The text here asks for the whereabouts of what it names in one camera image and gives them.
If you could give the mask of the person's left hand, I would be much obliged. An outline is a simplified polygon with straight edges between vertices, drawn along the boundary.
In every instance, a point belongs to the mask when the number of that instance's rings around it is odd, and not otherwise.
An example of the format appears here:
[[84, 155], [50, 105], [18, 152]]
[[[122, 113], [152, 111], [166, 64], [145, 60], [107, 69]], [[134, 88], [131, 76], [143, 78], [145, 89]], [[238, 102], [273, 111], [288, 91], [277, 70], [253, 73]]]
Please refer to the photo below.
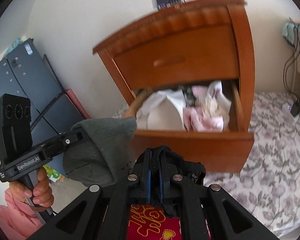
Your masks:
[[31, 190], [18, 181], [9, 183], [12, 196], [20, 202], [26, 202], [26, 198], [33, 197], [34, 204], [42, 207], [51, 207], [54, 202], [52, 189], [49, 186], [49, 178], [45, 168], [41, 168], [37, 173], [38, 184]]

